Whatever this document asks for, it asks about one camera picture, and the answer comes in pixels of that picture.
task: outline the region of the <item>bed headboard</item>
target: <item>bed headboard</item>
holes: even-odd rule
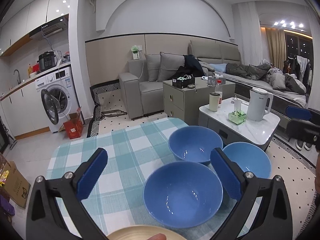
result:
[[[188,53],[209,64],[241,63],[238,46],[215,40],[191,40]]]

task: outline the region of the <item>kettle lid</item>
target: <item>kettle lid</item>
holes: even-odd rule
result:
[[[253,90],[254,92],[257,92],[257,93],[262,94],[262,95],[267,95],[267,94],[268,94],[268,91],[266,91],[266,90],[264,90],[264,89],[262,89],[262,88],[255,88],[255,87],[253,87],[252,90]]]

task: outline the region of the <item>wooden plate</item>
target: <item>wooden plate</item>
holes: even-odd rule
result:
[[[179,234],[160,227],[153,226],[132,226],[122,228],[108,235],[109,240],[147,240],[157,234],[164,234],[167,240],[186,240]]]

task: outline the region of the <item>washing machine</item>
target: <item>washing machine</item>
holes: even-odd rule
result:
[[[69,120],[69,114],[75,113],[79,107],[71,65],[37,79],[36,89],[41,94],[50,131],[59,131],[63,123]]]

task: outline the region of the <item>electric kettle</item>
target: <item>electric kettle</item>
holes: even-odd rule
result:
[[[266,111],[267,100],[270,98],[268,111]],[[256,122],[260,122],[265,114],[271,111],[273,94],[268,93],[264,89],[253,87],[250,90],[250,102],[247,111],[247,118]]]

